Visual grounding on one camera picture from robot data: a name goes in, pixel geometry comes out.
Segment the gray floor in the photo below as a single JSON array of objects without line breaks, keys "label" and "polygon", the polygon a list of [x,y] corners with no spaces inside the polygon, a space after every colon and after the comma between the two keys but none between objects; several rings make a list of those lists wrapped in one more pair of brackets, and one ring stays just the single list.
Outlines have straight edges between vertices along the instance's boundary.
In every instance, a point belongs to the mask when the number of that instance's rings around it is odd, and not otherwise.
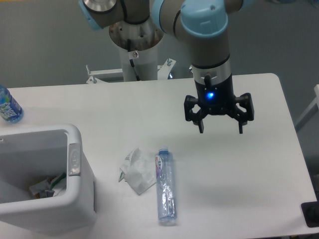
[{"label": "gray floor", "polygon": [[[319,84],[319,9],[307,0],[256,0],[229,17],[229,36],[233,74],[277,74],[296,120]],[[84,84],[86,64],[120,68],[108,31],[93,32],[77,0],[0,2],[0,57],[0,82],[7,87]],[[166,36],[159,62],[168,57],[177,60],[176,76],[189,76],[187,50]],[[298,136],[310,171],[319,173],[319,114]]]}]

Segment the blue bottle label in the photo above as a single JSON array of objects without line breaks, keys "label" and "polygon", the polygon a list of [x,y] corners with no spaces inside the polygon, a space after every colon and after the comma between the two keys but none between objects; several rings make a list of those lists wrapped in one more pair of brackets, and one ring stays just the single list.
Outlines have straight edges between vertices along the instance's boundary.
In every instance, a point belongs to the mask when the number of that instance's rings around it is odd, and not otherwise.
[{"label": "blue bottle label", "polygon": [[156,178],[158,178],[161,174],[161,169],[162,169],[162,159],[158,155],[155,157],[155,165],[156,165]]},{"label": "blue bottle label", "polygon": [[0,115],[6,121],[15,120],[20,117],[21,113],[21,106],[11,95],[5,98],[4,103],[0,104]]}]

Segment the light blue joint cap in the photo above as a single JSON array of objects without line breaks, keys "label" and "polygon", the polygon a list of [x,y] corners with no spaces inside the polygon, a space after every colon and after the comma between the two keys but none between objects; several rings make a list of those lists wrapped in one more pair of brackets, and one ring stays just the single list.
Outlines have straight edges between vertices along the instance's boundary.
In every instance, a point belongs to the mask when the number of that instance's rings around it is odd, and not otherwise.
[{"label": "light blue joint cap", "polygon": [[164,0],[155,0],[152,7],[152,19],[155,25],[162,30],[160,26],[160,8],[163,4]]},{"label": "light blue joint cap", "polygon": [[244,9],[248,6],[250,6],[255,0],[243,0],[243,5],[241,6],[241,9]]},{"label": "light blue joint cap", "polygon": [[228,24],[224,0],[186,0],[180,12],[185,30],[197,37],[216,37]]},{"label": "light blue joint cap", "polygon": [[86,9],[84,3],[82,0],[79,0],[78,1],[79,5],[80,5],[80,8],[86,18],[86,20],[88,21],[90,27],[97,31],[97,30],[101,30],[102,28],[96,23],[96,21],[92,18],[92,16],[90,15],[90,13],[88,12],[88,10]]}]

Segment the plastic water bottle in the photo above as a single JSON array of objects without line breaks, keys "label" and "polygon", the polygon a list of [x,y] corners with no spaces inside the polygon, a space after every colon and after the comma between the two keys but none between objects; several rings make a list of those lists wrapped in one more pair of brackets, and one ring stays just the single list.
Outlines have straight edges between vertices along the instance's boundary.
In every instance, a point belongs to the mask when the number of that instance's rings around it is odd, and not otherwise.
[{"label": "plastic water bottle", "polygon": [[174,224],[177,214],[173,156],[167,147],[163,147],[156,155],[155,161],[159,221]]},{"label": "plastic water bottle", "polygon": [[12,97],[9,90],[0,85],[0,115],[10,123],[17,123],[23,117],[23,109]]}]

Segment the white trash bin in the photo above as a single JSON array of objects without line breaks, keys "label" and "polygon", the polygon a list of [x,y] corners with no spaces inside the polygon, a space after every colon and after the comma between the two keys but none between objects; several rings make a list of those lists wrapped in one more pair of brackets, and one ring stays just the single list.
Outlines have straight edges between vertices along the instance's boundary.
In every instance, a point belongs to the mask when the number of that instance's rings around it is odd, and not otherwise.
[{"label": "white trash bin", "polygon": [[[35,199],[28,188],[66,173],[61,196]],[[93,171],[71,124],[0,131],[0,220],[34,232],[92,224]]]}]

